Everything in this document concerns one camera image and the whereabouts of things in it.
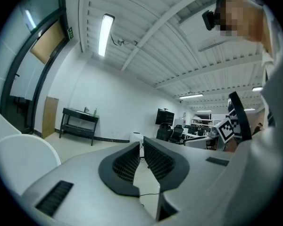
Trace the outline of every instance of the black door frame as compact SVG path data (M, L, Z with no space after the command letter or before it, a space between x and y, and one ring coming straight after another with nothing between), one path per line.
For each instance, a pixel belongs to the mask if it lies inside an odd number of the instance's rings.
M44 84L45 78L60 51L63 49L63 47L69 42L69 36L68 36L68 22L67 22L67 15L66 15L66 1L65 0L58 0L60 8L52 12L50 15L48 15L45 19L43 19L40 24L34 28L31 31L31 35L29 38L25 41L24 45L19 50L18 54L15 56L10 69L8 71L2 94L1 94L1 100L0 100L0 113L3 117L6 116L6 103L8 100L8 97L10 95L10 91L13 85L14 77L22 63L22 60L24 59L27 52L29 52L31 46L35 43L36 40L38 40L56 21L60 21L62 30L65 36L65 39L63 39L59 45L55 48L55 50L52 52L48 62L46 63L41 76L39 78L39 81L37 83L34 95L33 95L33 101L30 103L30 106L28 108L28 112L31 115L30 118L30 127L27 131L23 131L22 133L29 133L33 132L34 129L34 123L35 123L35 113L36 108L40 96L40 92L42 90L42 86Z

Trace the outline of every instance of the dark hair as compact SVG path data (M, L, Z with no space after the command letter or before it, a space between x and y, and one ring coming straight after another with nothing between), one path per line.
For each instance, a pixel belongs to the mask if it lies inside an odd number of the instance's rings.
M220 27L221 31L231 31L231 26L230 25L226 25L225 21L221 21L220 18L220 12L221 9L225 8L225 0L216 0L216 9L214 12L214 21L216 23L216 25L218 25Z

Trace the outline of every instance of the light fixture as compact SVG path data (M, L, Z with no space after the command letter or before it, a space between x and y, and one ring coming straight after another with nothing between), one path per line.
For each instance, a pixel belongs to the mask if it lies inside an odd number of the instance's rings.
M102 25L100 27L99 55L105 56L108 37L115 17L110 14L104 14Z
M212 110L200 110L200 111L197 111L197 112L210 112Z
M262 86L259 86L259 87L254 87L252 91L260 91L262 90L263 87Z
M33 18L31 16L30 12L28 10L25 10L25 13L26 13L26 16L27 16L29 22L31 23L32 27L35 28L36 24L34 23Z
M180 96L180 99L187 99L187 98L194 98L194 97L201 97L203 94L196 94L196 95L190 95L190 96Z

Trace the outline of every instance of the console table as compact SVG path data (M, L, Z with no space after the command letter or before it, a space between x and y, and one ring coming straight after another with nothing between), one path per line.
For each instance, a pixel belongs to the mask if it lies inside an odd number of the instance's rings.
M67 115L66 124L64 124L65 115ZM78 127L78 126L69 124L69 118L71 116L76 117L76 118L81 119L81 120L84 120L84 121L94 122L94 129L88 129L88 128ZM61 138L62 133L64 133L64 131L66 131L66 132L70 132L71 134L74 134L74 135L79 136L79 137L90 138L92 140L91 141L91 145L92 145L93 144L93 137L94 137L94 133L95 133L95 129L96 129L96 124L98 123L98 120L99 120L98 116L94 117L94 116L90 115L89 113L81 112L81 111L73 109L73 108L64 108L59 138Z

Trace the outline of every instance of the green sign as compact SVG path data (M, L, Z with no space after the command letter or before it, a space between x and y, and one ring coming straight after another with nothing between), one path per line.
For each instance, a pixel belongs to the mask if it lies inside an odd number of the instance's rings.
M69 39L72 39L74 37L74 33L72 32L72 27L68 29L68 36Z

